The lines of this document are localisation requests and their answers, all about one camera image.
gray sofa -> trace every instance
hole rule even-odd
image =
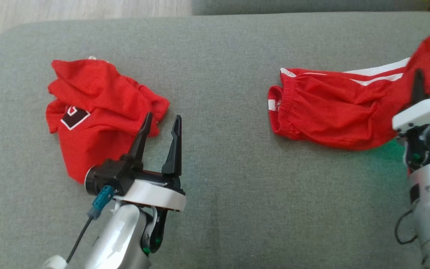
[[[159,170],[183,118],[183,213],[169,213],[161,268],[413,269],[403,149],[325,148],[275,136],[280,67],[354,70],[410,56],[430,12],[287,13],[42,22],[0,36],[0,269],[67,257],[94,197],[68,178],[44,112],[53,59],[94,55],[171,102],[145,168]],[[109,210],[71,262],[82,268]],[[410,238],[412,223],[401,226]]]

gray fabric surface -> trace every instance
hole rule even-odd
[[[275,136],[267,92],[281,67],[353,70],[410,56],[430,13],[300,13],[43,22],[0,36],[0,269],[67,257],[93,197],[48,133],[53,59],[94,55],[171,101],[145,167],[159,170],[183,117],[187,206],[170,213],[153,268],[413,269],[402,148],[364,152]],[[92,223],[82,268],[110,213]],[[409,220],[401,236],[412,236]]]
[[[428,10],[430,0],[192,0],[193,15]]]

wooden floor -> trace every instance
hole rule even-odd
[[[188,15],[190,0],[0,0],[0,34],[28,22]]]

crumpled red fabric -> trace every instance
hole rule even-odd
[[[58,133],[70,177],[83,183],[87,171],[126,153],[148,112],[149,136],[159,133],[169,101],[118,73],[103,60],[54,60],[57,79],[48,86],[56,99],[46,109],[50,133]]]
[[[430,36],[411,58],[348,72],[282,68],[268,91],[273,132],[333,148],[365,150],[396,137],[392,118],[411,101],[421,68],[430,94]]]

white end cap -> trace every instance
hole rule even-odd
[[[67,262],[59,255],[50,257],[43,265],[43,269],[65,269],[66,267]]]

